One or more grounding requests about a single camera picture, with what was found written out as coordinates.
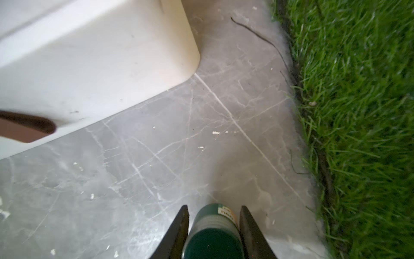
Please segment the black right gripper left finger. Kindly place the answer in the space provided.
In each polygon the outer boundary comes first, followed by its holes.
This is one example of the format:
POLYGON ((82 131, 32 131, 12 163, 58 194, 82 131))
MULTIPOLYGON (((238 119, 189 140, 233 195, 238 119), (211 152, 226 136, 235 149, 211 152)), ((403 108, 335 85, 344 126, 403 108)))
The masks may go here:
POLYGON ((150 259, 181 259, 188 231, 188 206, 183 205, 150 259))

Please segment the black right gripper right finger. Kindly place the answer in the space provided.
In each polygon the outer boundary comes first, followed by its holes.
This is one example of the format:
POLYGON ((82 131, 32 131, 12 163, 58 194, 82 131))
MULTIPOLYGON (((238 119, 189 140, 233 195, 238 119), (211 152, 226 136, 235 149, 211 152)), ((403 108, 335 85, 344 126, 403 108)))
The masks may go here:
POLYGON ((242 206, 239 232, 246 259, 277 259, 247 206, 242 206))

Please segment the green paint can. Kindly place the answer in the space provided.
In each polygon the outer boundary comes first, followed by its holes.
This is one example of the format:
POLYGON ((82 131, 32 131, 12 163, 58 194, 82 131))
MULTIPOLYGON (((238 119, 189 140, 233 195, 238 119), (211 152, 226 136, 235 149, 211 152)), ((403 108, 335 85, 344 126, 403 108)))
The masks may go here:
POLYGON ((236 217, 222 204, 208 204, 197 213, 183 247, 183 259, 243 259, 236 217))

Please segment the white bottom drawer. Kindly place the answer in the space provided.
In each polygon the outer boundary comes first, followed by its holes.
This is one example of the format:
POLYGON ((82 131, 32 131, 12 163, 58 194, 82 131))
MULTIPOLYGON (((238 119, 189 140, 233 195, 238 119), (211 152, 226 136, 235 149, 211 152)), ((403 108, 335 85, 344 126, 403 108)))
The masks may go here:
POLYGON ((2 1, 1 110, 45 118, 8 158, 188 80, 200 53, 181 1, 2 1))

